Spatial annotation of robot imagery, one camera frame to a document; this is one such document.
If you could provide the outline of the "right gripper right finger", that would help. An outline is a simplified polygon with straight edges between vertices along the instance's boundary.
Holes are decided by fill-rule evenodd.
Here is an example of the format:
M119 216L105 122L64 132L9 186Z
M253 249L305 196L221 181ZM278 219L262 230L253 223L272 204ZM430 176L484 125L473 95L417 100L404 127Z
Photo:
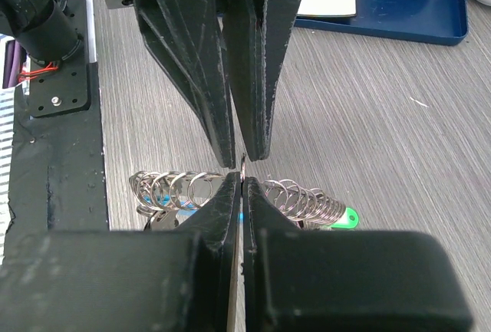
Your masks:
M470 307L434 237L304 230L257 179L246 179L242 194L247 330L471 330Z

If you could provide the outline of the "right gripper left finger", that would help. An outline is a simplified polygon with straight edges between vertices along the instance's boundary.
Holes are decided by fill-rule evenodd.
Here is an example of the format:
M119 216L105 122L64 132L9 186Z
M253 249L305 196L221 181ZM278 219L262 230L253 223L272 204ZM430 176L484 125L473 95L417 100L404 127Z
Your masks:
M232 331L241 180L166 231L45 231L1 269L3 331Z

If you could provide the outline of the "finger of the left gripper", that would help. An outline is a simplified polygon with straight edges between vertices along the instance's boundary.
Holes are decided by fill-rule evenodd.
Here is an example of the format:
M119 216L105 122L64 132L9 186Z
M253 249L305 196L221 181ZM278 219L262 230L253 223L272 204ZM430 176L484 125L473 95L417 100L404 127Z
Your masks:
M236 159L237 116L251 161L269 157L275 94L301 0L216 0L222 15L214 82L214 153Z
M147 50L198 117L218 164L236 165L216 0L133 0Z

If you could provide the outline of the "green key tag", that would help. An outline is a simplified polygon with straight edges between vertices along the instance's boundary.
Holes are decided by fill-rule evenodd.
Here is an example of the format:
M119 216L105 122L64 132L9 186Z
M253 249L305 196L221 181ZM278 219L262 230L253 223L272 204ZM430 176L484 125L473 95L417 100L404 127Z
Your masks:
M334 224L331 225L332 229L347 229L351 230L358 226L359 216L358 213L347 207L342 217L339 218Z

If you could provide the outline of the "blue tray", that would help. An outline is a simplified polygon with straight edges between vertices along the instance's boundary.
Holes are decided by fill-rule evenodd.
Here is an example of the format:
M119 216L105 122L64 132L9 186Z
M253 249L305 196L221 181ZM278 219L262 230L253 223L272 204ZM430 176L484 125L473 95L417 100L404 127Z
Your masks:
M299 16L298 28L455 46L468 33L466 0L356 0L353 17Z

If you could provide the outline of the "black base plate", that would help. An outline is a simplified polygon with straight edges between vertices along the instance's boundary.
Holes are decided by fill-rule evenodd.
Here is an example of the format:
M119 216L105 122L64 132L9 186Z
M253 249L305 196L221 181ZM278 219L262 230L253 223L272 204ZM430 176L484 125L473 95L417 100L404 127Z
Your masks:
M32 118L15 90L5 255L27 235L109 228L98 65L87 72L91 105L80 112Z

